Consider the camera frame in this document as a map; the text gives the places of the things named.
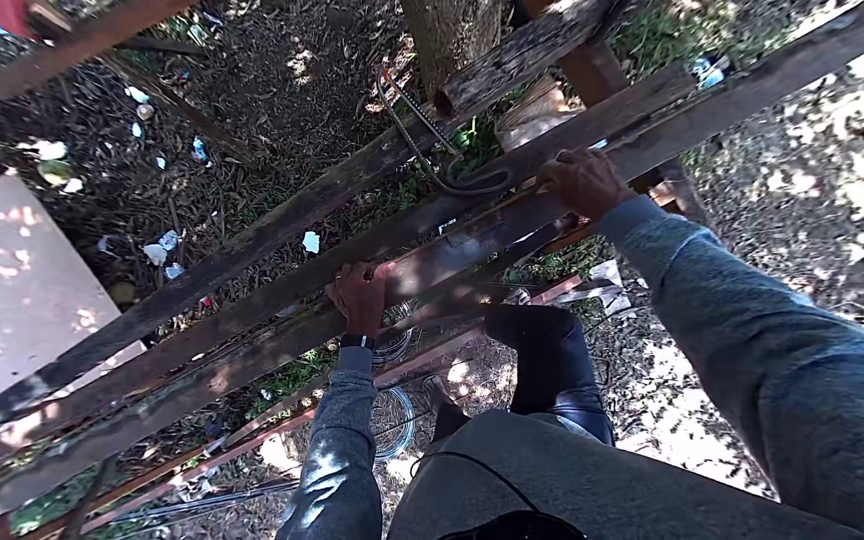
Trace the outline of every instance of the red object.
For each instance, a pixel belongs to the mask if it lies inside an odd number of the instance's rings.
[[[0,0],[0,26],[16,36],[35,39],[29,28],[28,0]]]

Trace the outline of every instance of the watch strap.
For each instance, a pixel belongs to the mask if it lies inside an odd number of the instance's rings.
[[[367,335],[361,335],[360,333],[347,333],[342,336],[339,347],[342,349],[345,347],[365,347],[370,351],[374,351],[375,339]]]

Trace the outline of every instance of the gray sleeve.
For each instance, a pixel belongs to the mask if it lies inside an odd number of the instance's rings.
[[[623,203],[600,229],[782,501],[864,532],[864,330],[650,201]]]
[[[382,499],[372,474],[375,441],[369,420],[376,391],[371,350],[343,348],[329,383],[312,423],[301,484],[277,537],[378,540]]]

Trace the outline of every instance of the plywood sheet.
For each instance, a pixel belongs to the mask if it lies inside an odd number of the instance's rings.
[[[119,315],[102,285],[41,203],[0,178],[0,392]],[[142,352],[133,343],[63,392]]]

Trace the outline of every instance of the jeans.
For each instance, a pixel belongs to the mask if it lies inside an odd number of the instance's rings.
[[[575,315],[545,305],[492,305],[486,312],[485,331],[518,352],[518,384],[509,411],[556,414],[615,446],[582,323]],[[469,420],[458,405],[443,405],[432,441],[450,436]]]

